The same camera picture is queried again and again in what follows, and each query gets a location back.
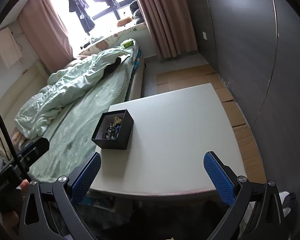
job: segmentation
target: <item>window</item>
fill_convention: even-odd
[[[87,14],[93,19],[95,28],[89,34],[95,37],[109,36],[110,32],[114,32],[117,28],[119,19],[131,16],[129,4],[134,0],[115,0],[119,4],[119,8],[109,6],[106,2],[94,2],[86,0],[89,8],[86,9]],[[66,26],[69,33],[69,41],[73,47],[74,55],[77,55],[81,48],[89,40],[89,36],[84,32],[80,20],[75,12],[69,12],[68,0],[51,0],[61,20]]]

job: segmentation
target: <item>towel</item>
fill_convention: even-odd
[[[8,27],[0,31],[0,57],[7,68],[19,59],[23,60],[21,50]]]

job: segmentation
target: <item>metal screw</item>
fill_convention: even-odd
[[[67,177],[66,176],[60,176],[58,180],[59,180],[59,182],[65,182],[67,180]]]
[[[274,182],[273,180],[269,180],[269,181],[268,181],[268,184],[269,184],[270,186],[272,186],[272,187],[275,186],[275,182]]]
[[[34,186],[35,184],[37,184],[36,180],[31,180],[30,183],[29,183],[30,186]]]
[[[240,182],[247,182],[247,178],[245,176],[239,176]]]

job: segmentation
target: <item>blue gripper pad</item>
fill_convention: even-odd
[[[232,206],[235,200],[234,185],[210,153],[205,154],[203,166],[212,180],[213,185],[216,187],[221,200],[229,206]]]
[[[96,154],[95,157],[90,160],[86,168],[81,172],[76,182],[71,188],[71,198],[70,201],[73,205],[82,202],[86,193],[88,192],[93,180],[98,174],[101,167],[101,157]]]

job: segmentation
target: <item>floor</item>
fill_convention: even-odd
[[[146,68],[143,73],[141,96],[149,97],[157,94],[157,74],[203,64],[208,64],[208,62],[199,53],[183,56],[175,60],[168,60],[163,63],[156,60],[151,62],[146,61]]]

